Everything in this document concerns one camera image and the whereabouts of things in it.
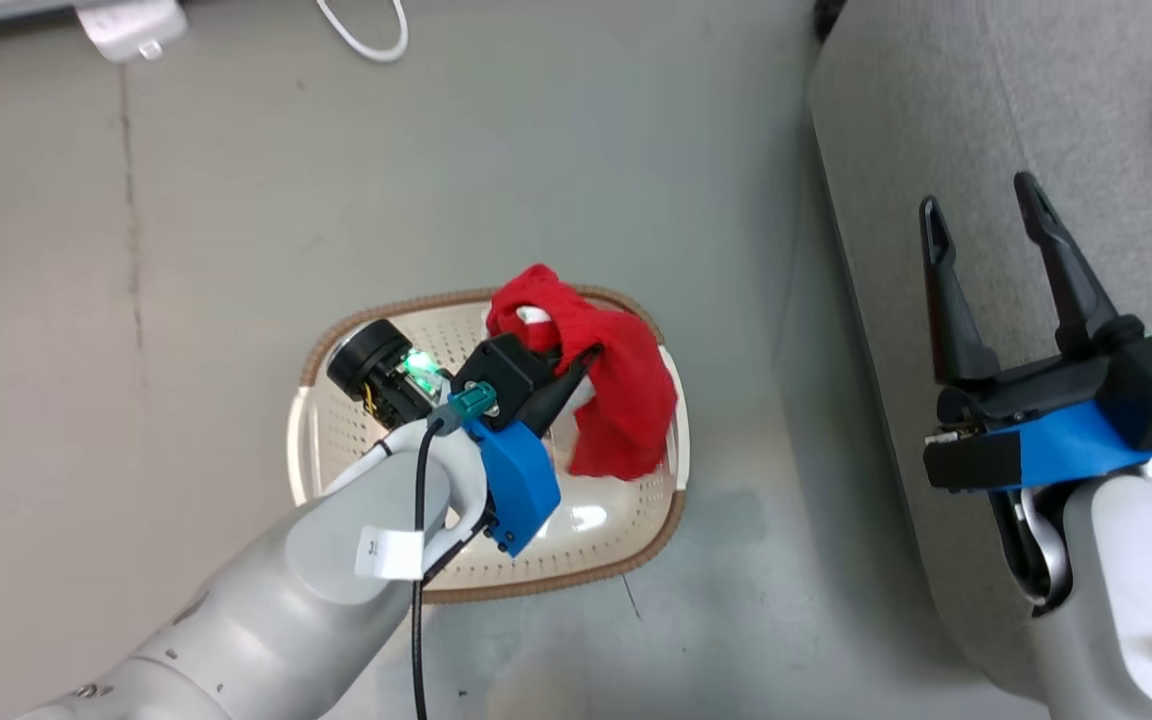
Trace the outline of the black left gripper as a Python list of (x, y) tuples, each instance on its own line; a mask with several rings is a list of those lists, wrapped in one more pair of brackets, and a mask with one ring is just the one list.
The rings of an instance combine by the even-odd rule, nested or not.
[(554, 377), (550, 361), (526, 350), (516, 334), (506, 333), (477, 344), (457, 372), (452, 372), (417, 348), (397, 325), (379, 319), (347, 334), (333, 348), (326, 377), (382, 427), (426, 418), (452, 397), (488, 386), (494, 400), (485, 406), (483, 423), (506, 427), (518, 414), (532, 434), (544, 438), (600, 355), (602, 344), (594, 343)]

